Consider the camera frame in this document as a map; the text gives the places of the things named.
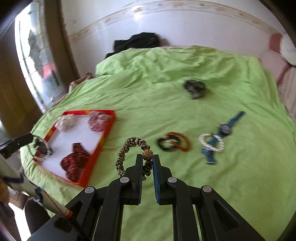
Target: blue watch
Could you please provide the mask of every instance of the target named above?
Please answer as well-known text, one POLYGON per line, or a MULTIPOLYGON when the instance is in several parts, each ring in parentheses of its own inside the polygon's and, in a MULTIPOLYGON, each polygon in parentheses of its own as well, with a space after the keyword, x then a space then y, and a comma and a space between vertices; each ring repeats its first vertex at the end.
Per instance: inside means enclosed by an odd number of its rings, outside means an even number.
MULTIPOLYGON (((240 111, 234 118, 232 118, 227 124, 221 124, 219 127, 219 131, 216 134, 217 136, 223 138, 225 136, 228 136, 231 134, 231 129, 233 125, 245 114, 244 111, 240 111)), ((211 146, 215 146, 218 143, 218 140, 213 137, 208 144, 211 146)), ((206 155, 207 164, 216 164, 216 161, 214 159, 214 152, 209 149, 202 148, 201 153, 206 155)))

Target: silver screw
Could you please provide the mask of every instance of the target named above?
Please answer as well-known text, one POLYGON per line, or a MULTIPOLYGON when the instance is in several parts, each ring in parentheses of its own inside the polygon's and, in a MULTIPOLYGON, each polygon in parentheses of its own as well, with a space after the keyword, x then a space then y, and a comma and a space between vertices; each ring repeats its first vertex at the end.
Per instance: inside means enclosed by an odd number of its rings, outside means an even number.
POLYGON ((94 188, 93 187, 87 187, 84 191, 85 191, 85 193, 92 193, 92 192, 94 192, 94 188))
POLYGON ((128 177, 122 177, 121 179, 120 179, 120 182, 121 183, 127 183, 129 181, 129 178, 128 177))
POLYGON ((169 183, 175 183, 176 181, 177 181, 177 179, 175 177, 169 177, 168 178, 169 183))
POLYGON ((204 186, 202 189, 204 190, 204 192, 211 192, 212 191, 212 188, 210 186, 204 186))

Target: window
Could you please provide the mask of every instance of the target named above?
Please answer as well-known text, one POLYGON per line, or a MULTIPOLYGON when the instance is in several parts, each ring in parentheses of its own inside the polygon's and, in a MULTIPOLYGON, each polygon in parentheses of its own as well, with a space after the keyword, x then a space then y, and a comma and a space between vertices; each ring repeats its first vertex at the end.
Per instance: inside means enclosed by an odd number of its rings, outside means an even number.
POLYGON ((15 19, 15 45, 22 73, 40 110, 45 113, 66 94, 49 47, 44 0, 34 0, 15 19))

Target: green bed sheet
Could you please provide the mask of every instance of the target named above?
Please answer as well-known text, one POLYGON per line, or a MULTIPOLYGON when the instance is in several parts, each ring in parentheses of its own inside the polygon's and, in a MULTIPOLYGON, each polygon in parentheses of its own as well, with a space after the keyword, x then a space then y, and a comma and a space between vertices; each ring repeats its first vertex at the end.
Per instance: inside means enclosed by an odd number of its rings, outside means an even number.
MULTIPOLYGON (((118 178, 119 149, 127 138, 140 137, 173 176, 191 186, 212 186, 267 241, 278 239, 296 210, 295 124, 258 59, 207 47, 132 49, 99 63, 96 74, 33 128, 44 137, 66 110, 116 111, 89 185, 100 188, 118 178), (187 79, 206 84, 204 98, 191 99, 183 88, 187 79), (224 139, 224 151, 215 153, 217 164, 206 164, 199 135, 216 132, 241 110, 246 114, 224 139), (168 131, 186 135, 192 150, 161 151, 156 139, 168 131)), ((125 167, 134 164, 137 153, 140 148, 131 148, 125 167)), ((23 148, 28 178, 62 204, 81 191, 30 159, 23 148)), ((141 204, 124 208, 121 240, 173 240, 172 209, 156 203, 152 176, 143 182, 141 204)))

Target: gold bead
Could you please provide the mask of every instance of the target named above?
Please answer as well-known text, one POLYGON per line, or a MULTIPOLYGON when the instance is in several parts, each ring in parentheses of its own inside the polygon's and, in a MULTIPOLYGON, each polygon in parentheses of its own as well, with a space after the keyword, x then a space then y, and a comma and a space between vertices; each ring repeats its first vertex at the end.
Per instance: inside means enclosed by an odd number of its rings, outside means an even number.
POLYGON ((153 157, 153 151, 151 150, 144 150, 142 153, 143 159, 145 161, 150 161, 153 157))

